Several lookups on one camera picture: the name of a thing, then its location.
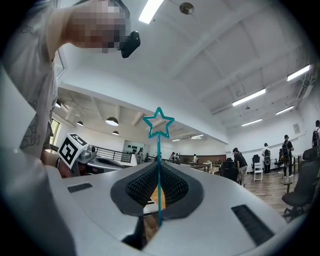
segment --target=teal line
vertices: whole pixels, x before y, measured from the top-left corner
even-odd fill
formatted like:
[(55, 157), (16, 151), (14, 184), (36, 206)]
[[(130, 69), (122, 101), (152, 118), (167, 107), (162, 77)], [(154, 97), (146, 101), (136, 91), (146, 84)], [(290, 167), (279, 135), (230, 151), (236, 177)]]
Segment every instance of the teal line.
[(161, 185), (160, 185), (160, 165), (161, 165), (161, 147), (160, 147), (160, 134), (157, 135), (157, 149), (158, 149), (158, 225), (161, 227)]

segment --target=teal star marker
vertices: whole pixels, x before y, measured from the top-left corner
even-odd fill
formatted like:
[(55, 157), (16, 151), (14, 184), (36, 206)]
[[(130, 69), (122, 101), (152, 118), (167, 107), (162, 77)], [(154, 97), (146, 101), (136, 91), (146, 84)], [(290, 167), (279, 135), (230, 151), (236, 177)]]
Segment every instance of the teal star marker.
[[(152, 133), (153, 124), (149, 120), (156, 119), (159, 113), (160, 113), (162, 119), (168, 120), (169, 122), (165, 125), (165, 133), (163, 131), (160, 131), (160, 130), (156, 131), (155, 133)], [(165, 137), (167, 139), (170, 139), (169, 126), (172, 125), (172, 123), (175, 121), (175, 119), (173, 117), (165, 116), (164, 113), (162, 112), (161, 107), (158, 107), (153, 116), (145, 116), (145, 117), (143, 117), (143, 121), (145, 121), (145, 123), (150, 127), (148, 138), (151, 139), (151, 138), (157, 136), (157, 152), (158, 152), (158, 157), (157, 157), (157, 165), (158, 165), (158, 225), (159, 225), (159, 228), (160, 228), (161, 227), (161, 184), (160, 184), (161, 145), (160, 145), (160, 136), (163, 136), (163, 137)]]

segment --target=black office chair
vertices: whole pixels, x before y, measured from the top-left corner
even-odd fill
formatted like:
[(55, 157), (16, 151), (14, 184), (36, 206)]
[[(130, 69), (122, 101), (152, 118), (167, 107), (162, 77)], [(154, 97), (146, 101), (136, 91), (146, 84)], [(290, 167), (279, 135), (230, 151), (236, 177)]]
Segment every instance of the black office chair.
[(220, 167), (220, 176), (237, 182), (237, 177), (239, 173), (238, 168), (236, 168), (236, 164), (232, 161), (231, 158), (229, 161), (228, 159)]
[(255, 154), (252, 158), (252, 164), (251, 164), (252, 169), (255, 168), (255, 163), (260, 163), (260, 156), (258, 154)]
[(311, 202), (318, 182), (320, 158), (317, 157), (317, 149), (306, 150), (303, 153), (303, 159), (304, 161), (300, 163), (299, 178), (294, 191), (282, 197), (282, 200), (287, 205), (293, 207), (292, 209), (286, 208), (284, 210), (283, 217), (290, 217), (290, 220), (304, 213), (303, 207)]
[(281, 161), (281, 157), (283, 155), (284, 154), (282, 152), (282, 148), (280, 148), (280, 150), (279, 150), (279, 160), (274, 163), (274, 165), (278, 166), (278, 168), (280, 168), (284, 164), (284, 161), (283, 160)]

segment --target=black shirt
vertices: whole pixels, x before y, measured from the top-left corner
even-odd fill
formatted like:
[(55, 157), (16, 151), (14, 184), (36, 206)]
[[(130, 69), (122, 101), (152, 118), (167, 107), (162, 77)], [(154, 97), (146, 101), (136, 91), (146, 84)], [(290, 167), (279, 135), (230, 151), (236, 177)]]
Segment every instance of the black shirt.
[(292, 157), (292, 153), (291, 153), (291, 148), (293, 148), (294, 146), (292, 146), (292, 143), (291, 143), (291, 141), (290, 140), (288, 140), (288, 142), (285, 140), (284, 141), (284, 144), (286, 144), (287, 145), (287, 147), (288, 147), (288, 149), (289, 149), (289, 157)]
[(245, 158), (243, 157), (242, 154), (238, 153), (238, 154), (235, 154), (234, 155), (234, 161), (235, 161), (235, 166), (238, 167), (237, 165), (237, 161), (239, 161), (239, 167), (245, 167), (245, 166), (248, 166)]

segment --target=wooden floor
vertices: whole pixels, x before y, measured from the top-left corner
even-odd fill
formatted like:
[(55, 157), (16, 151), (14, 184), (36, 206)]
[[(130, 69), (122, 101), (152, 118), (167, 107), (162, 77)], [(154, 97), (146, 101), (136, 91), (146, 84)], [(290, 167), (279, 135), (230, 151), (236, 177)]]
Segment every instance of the wooden floor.
[[(287, 186), (283, 185), (285, 180), (292, 181), (289, 192), (292, 192), (298, 181), (298, 174), (292, 178), (282, 178), (283, 172), (281, 169), (273, 170), (268, 175), (263, 175), (262, 182), (255, 180), (253, 173), (246, 175), (245, 188), (251, 193), (262, 199), (266, 204), (272, 207), (279, 215), (284, 214), (284, 210), (289, 205), (282, 201), (282, 196), (287, 192)], [(158, 204), (158, 188), (153, 192), (151, 198)], [(161, 209), (166, 207), (165, 195), (161, 189)], [(158, 230), (158, 215), (151, 215), (144, 218), (144, 230), (147, 241), (149, 241)]]

